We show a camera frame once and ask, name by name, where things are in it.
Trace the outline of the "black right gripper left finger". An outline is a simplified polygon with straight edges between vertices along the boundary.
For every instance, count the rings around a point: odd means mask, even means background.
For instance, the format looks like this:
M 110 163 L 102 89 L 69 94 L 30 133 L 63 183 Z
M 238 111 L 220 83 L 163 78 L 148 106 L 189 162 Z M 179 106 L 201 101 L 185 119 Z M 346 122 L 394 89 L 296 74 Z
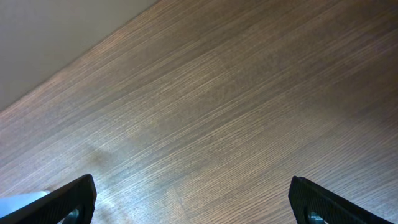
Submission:
M 37 191 L 1 198 L 1 224 L 90 224 L 96 187 L 85 174 L 52 192 Z

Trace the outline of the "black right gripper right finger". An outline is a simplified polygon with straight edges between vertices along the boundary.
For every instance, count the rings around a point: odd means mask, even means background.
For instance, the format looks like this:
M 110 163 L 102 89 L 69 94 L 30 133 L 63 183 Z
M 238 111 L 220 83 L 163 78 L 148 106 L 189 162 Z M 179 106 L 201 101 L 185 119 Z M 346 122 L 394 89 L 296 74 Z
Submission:
M 304 177 L 292 177 L 288 198 L 298 224 L 392 224 Z

